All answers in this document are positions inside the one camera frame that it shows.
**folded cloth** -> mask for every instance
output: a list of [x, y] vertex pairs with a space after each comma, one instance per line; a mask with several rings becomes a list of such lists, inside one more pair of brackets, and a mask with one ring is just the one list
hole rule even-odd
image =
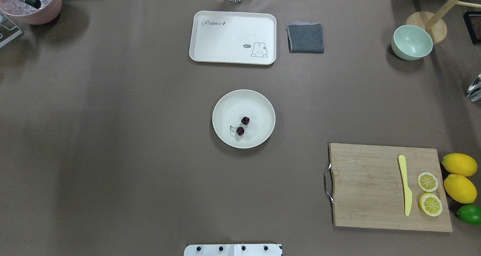
[[289, 50], [295, 53], [324, 53], [321, 23], [291, 22], [287, 25]]

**plate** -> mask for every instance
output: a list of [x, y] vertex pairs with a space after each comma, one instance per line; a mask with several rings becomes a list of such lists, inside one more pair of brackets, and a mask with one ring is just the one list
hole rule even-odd
[[200, 62], [269, 65], [275, 61], [276, 31], [271, 14], [199, 11], [189, 56]]
[[[242, 118], [249, 117], [242, 136], [230, 131], [240, 126]], [[252, 148], [269, 138], [275, 126], [275, 112], [269, 100], [252, 90], [235, 90], [224, 95], [215, 105], [212, 125], [219, 138], [235, 148]]]

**whole yellow lemon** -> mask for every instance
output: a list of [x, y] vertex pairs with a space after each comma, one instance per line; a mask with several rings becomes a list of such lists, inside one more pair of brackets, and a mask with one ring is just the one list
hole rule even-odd
[[459, 174], [450, 174], [446, 177], [445, 189], [446, 193], [459, 203], [473, 203], [478, 196], [474, 184]]
[[441, 159], [441, 164], [452, 174], [460, 174], [469, 177], [476, 173], [478, 164], [469, 155], [462, 153], [450, 153]]

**black handle tip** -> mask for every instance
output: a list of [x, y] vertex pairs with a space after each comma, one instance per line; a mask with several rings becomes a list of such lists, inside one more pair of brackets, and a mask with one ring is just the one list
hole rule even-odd
[[40, 8], [40, 6], [42, 5], [39, 0], [25, 0], [25, 3], [36, 9]]

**knife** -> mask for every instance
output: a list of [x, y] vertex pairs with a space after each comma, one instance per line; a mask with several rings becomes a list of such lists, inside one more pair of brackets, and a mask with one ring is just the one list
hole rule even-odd
[[400, 155], [397, 158], [399, 162], [399, 169], [401, 169], [402, 189], [404, 190], [404, 215], [408, 216], [411, 213], [411, 205], [413, 204], [413, 193], [409, 186], [407, 186], [407, 166], [406, 157]]

